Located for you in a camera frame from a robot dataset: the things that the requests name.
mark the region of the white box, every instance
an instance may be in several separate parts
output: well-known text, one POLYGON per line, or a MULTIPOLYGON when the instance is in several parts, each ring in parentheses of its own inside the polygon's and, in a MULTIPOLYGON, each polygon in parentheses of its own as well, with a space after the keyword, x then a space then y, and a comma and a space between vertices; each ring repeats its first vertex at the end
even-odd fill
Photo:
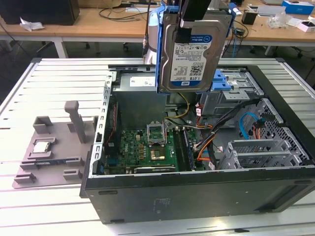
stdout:
POLYGON ((304 32, 315 32, 315 24, 311 21, 303 21, 297 27, 304 32))

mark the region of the green circuit board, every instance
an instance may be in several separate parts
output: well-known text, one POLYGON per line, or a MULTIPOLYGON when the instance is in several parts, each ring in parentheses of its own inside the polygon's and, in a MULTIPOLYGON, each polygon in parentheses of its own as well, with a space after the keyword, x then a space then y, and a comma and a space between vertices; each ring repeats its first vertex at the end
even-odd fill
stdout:
MULTIPOLYGON (((192 147, 196 143, 194 130, 187 130, 187 135, 192 147)), ((150 131, 150 139, 159 138, 162 138, 161 131, 158 129, 150 131)), ((150 145, 147 130, 123 130, 120 153, 114 166, 115 168, 111 168, 111 174, 121 174, 122 169, 119 167, 137 166, 172 166, 178 171, 172 130, 166 131, 164 146, 150 145)))
MULTIPOLYGON (((151 132, 150 138, 160 138, 160 132, 151 132)), ((173 135, 170 131, 167 132, 164 147, 150 147, 146 130, 124 130, 122 133, 120 154, 119 166, 170 165, 177 168, 173 135), (136 140, 138 133, 140 133, 139 141, 136 140), (158 148, 165 150, 165 158, 163 160, 151 160, 151 151, 158 148)))

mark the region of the blue plastic bracket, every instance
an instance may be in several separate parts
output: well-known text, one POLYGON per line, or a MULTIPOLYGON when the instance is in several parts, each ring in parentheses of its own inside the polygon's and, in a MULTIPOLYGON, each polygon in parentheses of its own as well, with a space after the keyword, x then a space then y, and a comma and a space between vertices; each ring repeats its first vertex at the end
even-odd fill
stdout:
POLYGON ((231 86, 226 82, 226 77, 221 73, 220 70, 216 70, 212 80, 212 90, 230 91, 231 89, 231 86))

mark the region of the slotted metal work surface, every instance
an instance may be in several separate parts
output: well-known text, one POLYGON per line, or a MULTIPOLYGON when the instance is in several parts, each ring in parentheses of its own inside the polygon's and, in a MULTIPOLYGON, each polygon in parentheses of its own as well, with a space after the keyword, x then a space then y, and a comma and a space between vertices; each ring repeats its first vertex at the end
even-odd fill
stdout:
MULTIPOLYGON (((31 63, 0 106, 0 235, 315 235, 315 193, 282 213, 103 225, 80 185, 12 188, 19 162, 33 134, 36 116, 70 121, 67 100, 79 101, 84 120, 98 114, 108 64, 138 64, 142 59, 43 59, 31 63)), ((222 59, 224 64, 258 65, 303 123, 315 134, 313 92, 285 63, 275 59, 222 59)))

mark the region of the floor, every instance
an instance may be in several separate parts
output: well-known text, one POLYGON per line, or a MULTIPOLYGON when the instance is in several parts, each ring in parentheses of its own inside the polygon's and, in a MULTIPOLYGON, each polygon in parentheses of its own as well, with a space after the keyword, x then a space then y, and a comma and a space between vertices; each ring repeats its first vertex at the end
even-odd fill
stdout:
MULTIPOLYGON (((19 42, 27 51, 26 54, 16 43, 13 44, 13 51, 6 52, 0 48, 0 103, 11 91, 15 83, 19 80, 32 58, 36 57, 36 51, 42 47, 41 42, 23 41, 19 42)), ((86 49, 85 43, 69 42, 66 48, 70 58, 95 58, 94 43, 90 43, 90 49, 86 49)), ((104 58, 139 58, 142 56, 142 44, 128 44, 128 51, 123 50, 122 43, 100 43, 101 55, 104 58)), ((255 47, 254 53, 251 53, 252 47, 241 46, 240 50, 236 49, 238 58, 267 58, 264 54, 264 47, 255 47)), ((313 48, 301 48, 304 51, 311 51, 313 48)), ((233 48, 230 46, 225 58, 231 58, 233 48)), ((314 65, 312 57, 315 58, 315 50, 311 53, 302 52, 303 56, 298 58, 297 52, 291 47, 279 47, 276 57, 283 58, 302 78, 305 78, 309 70, 314 65)), ((41 53, 42 58, 57 58, 57 52, 54 46, 47 48, 41 53)), ((309 75, 307 82, 313 86, 315 84, 315 69, 309 75)))

